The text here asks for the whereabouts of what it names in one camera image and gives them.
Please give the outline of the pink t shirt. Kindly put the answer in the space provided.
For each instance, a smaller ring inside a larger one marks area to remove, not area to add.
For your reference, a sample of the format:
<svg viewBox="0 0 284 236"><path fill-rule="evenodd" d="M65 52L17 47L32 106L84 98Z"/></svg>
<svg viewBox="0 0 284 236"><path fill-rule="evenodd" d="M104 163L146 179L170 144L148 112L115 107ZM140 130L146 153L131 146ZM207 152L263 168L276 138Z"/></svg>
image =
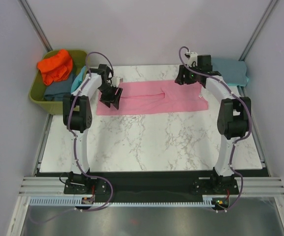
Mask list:
<svg viewBox="0 0 284 236"><path fill-rule="evenodd" d="M173 80L120 83L119 109L98 102L98 116L151 115L208 110L202 85L179 85Z"/></svg>

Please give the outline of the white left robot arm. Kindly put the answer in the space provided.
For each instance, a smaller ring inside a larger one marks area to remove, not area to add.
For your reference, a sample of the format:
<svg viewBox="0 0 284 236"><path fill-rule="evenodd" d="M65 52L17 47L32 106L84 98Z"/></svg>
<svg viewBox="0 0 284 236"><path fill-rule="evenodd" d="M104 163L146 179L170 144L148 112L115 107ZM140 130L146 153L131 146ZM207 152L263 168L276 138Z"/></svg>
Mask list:
<svg viewBox="0 0 284 236"><path fill-rule="evenodd" d="M100 64L98 68L84 69L81 84L71 94L63 96L63 123L73 139L73 160L65 182L65 194L95 193L95 180L87 177L90 174L87 136L93 122L90 99L98 90L103 105L119 109L123 91L112 84L114 70L111 66Z"/></svg>

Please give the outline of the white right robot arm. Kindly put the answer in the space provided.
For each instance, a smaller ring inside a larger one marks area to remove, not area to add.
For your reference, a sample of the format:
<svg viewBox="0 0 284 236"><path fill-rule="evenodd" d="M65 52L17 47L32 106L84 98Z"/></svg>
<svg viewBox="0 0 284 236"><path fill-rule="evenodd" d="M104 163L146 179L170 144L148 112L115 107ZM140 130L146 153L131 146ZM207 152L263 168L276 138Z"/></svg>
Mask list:
<svg viewBox="0 0 284 236"><path fill-rule="evenodd" d="M251 135L251 100L238 97L229 88L221 74L213 70L210 55L185 53L175 83L179 85L201 84L220 103L217 129L221 135L219 157L209 179L195 184L201 193L236 193L237 182L233 168L234 152L239 141Z"/></svg>

